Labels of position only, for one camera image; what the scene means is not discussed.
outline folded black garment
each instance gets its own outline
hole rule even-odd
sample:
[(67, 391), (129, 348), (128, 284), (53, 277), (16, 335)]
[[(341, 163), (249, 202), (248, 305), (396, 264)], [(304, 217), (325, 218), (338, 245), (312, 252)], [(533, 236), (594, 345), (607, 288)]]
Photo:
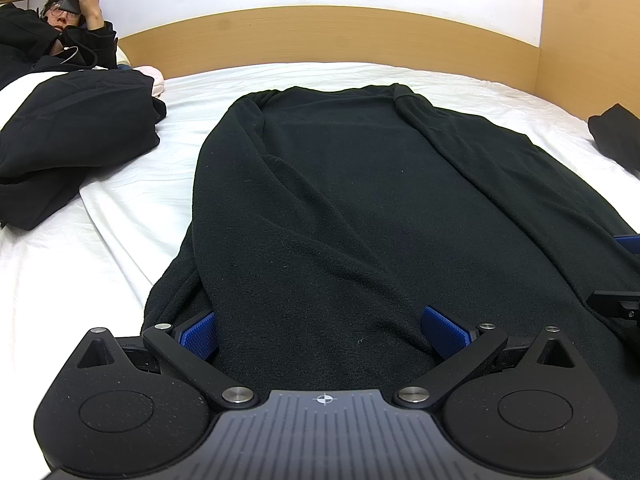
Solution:
[(428, 304), (510, 335), (558, 325), (621, 414), (602, 468), (637, 478), (640, 346), (586, 304), (640, 290), (640, 260), (613, 239), (632, 232), (526, 136), (405, 86), (249, 94), (202, 146), (193, 221), (144, 325), (212, 308), (216, 367), (263, 398), (388, 397), (438, 362)]
[(589, 131), (600, 153), (628, 171), (640, 170), (640, 119), (620, 104), (589, 117)]
[(156, 147), (166, 106), (152, 86), (137, 70), (69, 72), (37, 85), (0, 130), (0, 222), (33, 229), (92, 168)]

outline glasses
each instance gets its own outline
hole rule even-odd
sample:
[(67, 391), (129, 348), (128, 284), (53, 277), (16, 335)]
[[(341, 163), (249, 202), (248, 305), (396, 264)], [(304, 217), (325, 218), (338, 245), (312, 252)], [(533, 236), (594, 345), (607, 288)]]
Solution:
[(60, 9), (60, 2), (56, 2), (55, 4), (53, 4), (49, 10), (51, 12), (52, 16), (55, 16), (56, 18), (62, 16), (63, 12), (66, 12), (66, 16), (68, 17), (68, 19), (70, 20), (77, 20), (80, 18), (80, 14), (74, 14), (72, 12), (69, 12), (68, 10), (62, 10)]

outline black bracket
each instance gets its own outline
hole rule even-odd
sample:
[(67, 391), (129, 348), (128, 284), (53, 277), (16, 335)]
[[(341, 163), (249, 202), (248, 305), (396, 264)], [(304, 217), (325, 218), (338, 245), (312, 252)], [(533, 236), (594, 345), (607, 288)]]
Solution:
[[(411, 381), (393, 394), (393, 402), (403, 408), (435, 412), (453, 390), (484, 373), (507, 345), (507, 333), (500, 327), (486, 330), (470, 345), (459, 350), (438, 366)], [(406, 400), (403, 392), (422, 392), (423, 400)]]
[(601, 316), (636, 321), (640, 328), (640, 292), (596, 290), (588, 297), (587, 305)]
[(246, 388), (180, 345), (166, 330), (155, 326), (147, 328), (142, 333), (142, 341), (161, 368), (168, 366), (178, 378), (196, 388), (214, 412), (244, 410), (260, 402), (256, 394), (242, 403), (226, 400), (225, 390)]

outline black sweater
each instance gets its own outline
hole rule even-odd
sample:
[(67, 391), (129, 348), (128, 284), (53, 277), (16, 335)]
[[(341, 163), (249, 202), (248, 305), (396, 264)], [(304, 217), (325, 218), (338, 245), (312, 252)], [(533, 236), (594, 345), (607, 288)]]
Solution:
[(200, 150), (193, 222), (145, 327), (213, 308), (216, 366), (271, 389), (378, 388), (438, 361), (427, 304), (510, 335), (558, 325), (620, 413), (602, 465), (637, 479), (638, 329), (586, 304), (639, 290), (633, 232), (526, 136), (405, 86), (238, 99)]
[[(69, 26), (58, 32), (34, 10), (6, 4), (0, 7), (0, 89), (29, 72), (116, 68), (115, 37), (109, 22), (95, 30)], [(78, 53), (66, 62), (66, 52), (49, 56), (56, 40), (63, 46), (77, 47)]]

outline circular pad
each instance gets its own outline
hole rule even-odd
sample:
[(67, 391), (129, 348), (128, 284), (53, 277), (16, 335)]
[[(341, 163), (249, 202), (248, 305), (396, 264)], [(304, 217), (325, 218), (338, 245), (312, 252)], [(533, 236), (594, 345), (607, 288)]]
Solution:
[(574, 410), (562, 397), (543, 390), (521, 390), (500, 399), (502, 420), (524, 431), (553, 431), (571, 420)]
[(559, 475), (593, 464), (613, 442), (616, 412), (602, 395), (565, 368), (536, 365), (462, 384), (442, 420), (452, 440), (481, 463), (519, 475)]
[(129, 390), (103, 392), (80, 406), (80, 419), (86, 426), (103, 433), (135, 430), (154, 414), (154, 402), (146, 395)]

